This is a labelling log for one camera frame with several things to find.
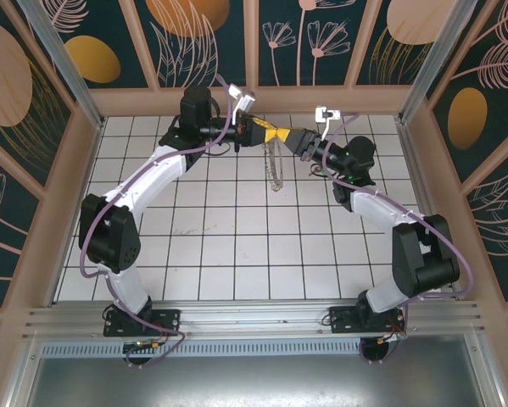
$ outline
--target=orange circle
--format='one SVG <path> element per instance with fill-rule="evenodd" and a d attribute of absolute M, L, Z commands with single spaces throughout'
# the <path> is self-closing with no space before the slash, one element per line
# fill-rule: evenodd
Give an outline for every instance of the orange circle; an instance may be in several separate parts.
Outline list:
<path fill-rule="evenodd" d="M 487 118 L 485 96 L 473 87 L 462 89 L 449 108 L 449 140 L 460 150 L 468 149 L 482 135 Z"/>
<path fill-rule="evenodd" d="M 203 29 L 195 29 L 198 25 L 195 14 L 200 24 L 203 24 L 202 16 L 206 17 L 212 31 L 224 25 L 229 15 L 229 0 L 146 0 L 146 4 L 158 23 L 177 36 L 204 34 Z"/>

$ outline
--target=purple cable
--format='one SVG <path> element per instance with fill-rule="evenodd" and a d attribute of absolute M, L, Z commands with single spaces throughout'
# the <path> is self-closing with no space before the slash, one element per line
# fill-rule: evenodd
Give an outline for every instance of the purple cable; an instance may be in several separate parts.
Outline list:
<path fill-rule="evenodd" d="M 358 117 L 359 117 L 359 114 L 354 114 L 349 119 L 345 120 L 344 123 L 342 123 L 340 125 L 340 127 L 338 127 L 337 130 L 333 134 L 331 134 L 331 137 L 329 137 L 329 141 L 328 141 L 327 145 L 325 146 L 325 150 L 323 151 L 323 156 L 321 157 L 321 166 L 323 167 L 323 170 L 325 171 L 327 176 L 333 182 L 336 182 L 337 184 L 342 185 L 343 187 L 347 187 L 349 189 L 353 189 L 355 191 L 359 191 L 359 192 L 363 192 L 363 193 L 368 193 L 370 195 L 378 196 L 380 199 L 392 204 L 394 207 L 398 208 L 403 214 L 405 214 L 412 220 L 415 220 L 417 223 L 419 223 L 420 225 L 425 227 L 427 230 L 429 230 L 434 236 L 438 237 L 438 239 L 440 239 L 440 241 L 443 244 L 445 244 L 449 248 L 449 250 L 451 250 L 455 254 L 457 259 L 459 259 L 461 261 L 461 263 L 463 264 L 463 267 L 465 267 L 466 274 L 468 275 L 468 286 L 464 290 L 461 290 L 457 293 L 423 293 L 421 295 L 423 298 L 427 298 L 427 297 L 460 297 L 460 296 L 467 295 L 474 287 L 474 275 L 472 274 L 472 268 L 468 264 L 468 261 L 466 261 L 465 256 L 463 256 L 461 254 L 459 249 L 446 236 L 444 236 L 442 233 L 437 231 L 434 227 L 432 227 L 431 225 L 426 223 L 426 221 L 424 221 L 422 218 L 415 215 L 411 210 L 408 210 L 400 203 L 395 202 L 387 195 L 385 195 L 379 191 L 373 191 L 371 189 L 367 189 L 364 187 L 358 187 L 356 185 L 348 184 L 347 182 L 341 181 L 341 180 L 335 178 L 331 174 L 329 169 L 327 168 L 327 155 L 329 154 L 329 148 L 331 147 L 331 144 L 334 140 L 335 135 L 337 135 L 342 129 L 344 129 L 349 123 L 351 123 Z M 410 298 L 410 299 L 406 300 L 404 303 L 402 303 L 400 306 L 402 306 L 403 304 L 409 304 L 409 303 L 415 301 L 417 298 L 418 297 Z"/>
<path fill-rule="evenodd" d="M 191 153 L 200 153 L 200 152 L 206 151 L 209 148 L 211 148 L 211 147 L 215 146 L 216 144 L 218 144 L 221 141 L 221 139 L 223 139 L 224 135 L 227 133 L 227 129 L 229 129 L 229 125 L 231 124 L 232 100 L 231 100 L 231 95 L 229 94 L 229 86 L 226 84 L 226 82 L 223 80 L 223 78 L 220 75 L 216 75 L 216 79 L 223 86 L 223 88 L 226 90 L 226 95 L 227 95 L 227 117 L 226 117 L 226 123 L 225 123 L 223 129 L 221 130 L 221 134 L 213 142 L 210 142 L 209 144 L 206 144 L 206 145 L 204 145 L 202 147 L 191 148 L 191 149 L 182 150 L 182 151 L 174 151 L 172 153 L 168 153 L 168 154 L 162 155 L 161 157 L 158 157 L 157 159 L 155 159 L 153 161 L 153 164 L 158 164 L 158 163 L 164 161 L 165 159 L 169 159 L 170 157 L 175 157 L 177 155 L 191 154 Z M 161 326 L 156 326 L 154 324 L 146 322 L 145 320 L 143 320 L 143 319 L 139 318 L 137 315 L 135 315 L 130 309 L 128 309 L 126 307 L 126 305 L 118 297 L 118 294 L 116 293 L 116 291 L 112 287 L 112 284 L 110 283 L 110 279 L 108 277 L 108 274 L 105 271 L 97 271 L 97 272 L 92 273 L 92 274 L 86 273 L 85 259 L 86 259 L 86 256 L 87 256 L 87 248 L 88 248 L 88 246 L 90 244 L 90 241 L 92 240 L 93 233 L 95 232 L 95 228 L 97 227 L 98 223 L 105 216 L 105 214 L 110 210 L 110 208 L 112 208 L 113 205 L 116 202 L 118 202 L 118 200 L 121 198 L 122 194 L 126 193 L 127 191 L 129 191 L 129 189 L 135 184 L 135 182 L 137 182 L 138 179 L 142 175 L 144 175 L 150 168 L 152 168 L 150 165 L 146 165 L 145 167 L 143 167 L 142 170 L 140 170 L 135 176 L 133 176 L 131 178 L 131 180 L 129 182 L 127 182 L 124 185 L 124 187 L 122 188 L 120 193 L 116 194 L 116 196 L 114 198 L 112 198 L 103 207 L 103 209 L 101 209 L 101 211 L 97 214 L 97 216 L 95 217 L 95 219 L 93 220 L 92 224 L 90 225 L 90 227 L 89 227 L 89 229 L 87 231 L 86 238 L 84 240 L 84 244 L 82 245 L 81 262 L 80 262 L 81 274 L 85 278 L 93 278 L 93 277 L 97 277 L 97 276 L 101 276 L 101 275 L 105 276 L 107 287 L 109 288 L 110 293 L 114 297 L 114 300 L 116 301 L 116 304 L 119 305 L 120 308 L 124 312 L 126 312 L 133 320 L 139 322 L 140 324 L 145 325 L 148 328 L 155 329 L 158 332 L 167 333 L 167 334 L 170 334 L 170 335 L 176 335 L 176 334 L 178 334 L 178 335 L 181 336 L 181 338 L 178 340 L 178 342 L 175 343 L 174 345 L 172 345 L 166 352 L 164 352 L 162 355 L 158 356 L 157 358 L 149 360 L 144 365 L 133 365 L 129 361 L 129 354 L 127 354 L 126 355 L 126 361 L 127 361 L 127 363 L 129 364 L 130 367 L 135 366 L 137 369 L 142 369 L 143 367 L 146 368 L 146 367 L 149 367 L 151 365 L 155 365 L 156 363 L 160 362 L 165 356 L 167 356 L 167 354 L 169 354 L 172 351 L 174 351 L 182 342 L 184 342 L 184 339 L 186 338 L 186 335 L 184 334 L 184 332 L 173 331 L 171 329 L 166 329 L 166 328 L 163 328 Z"/>

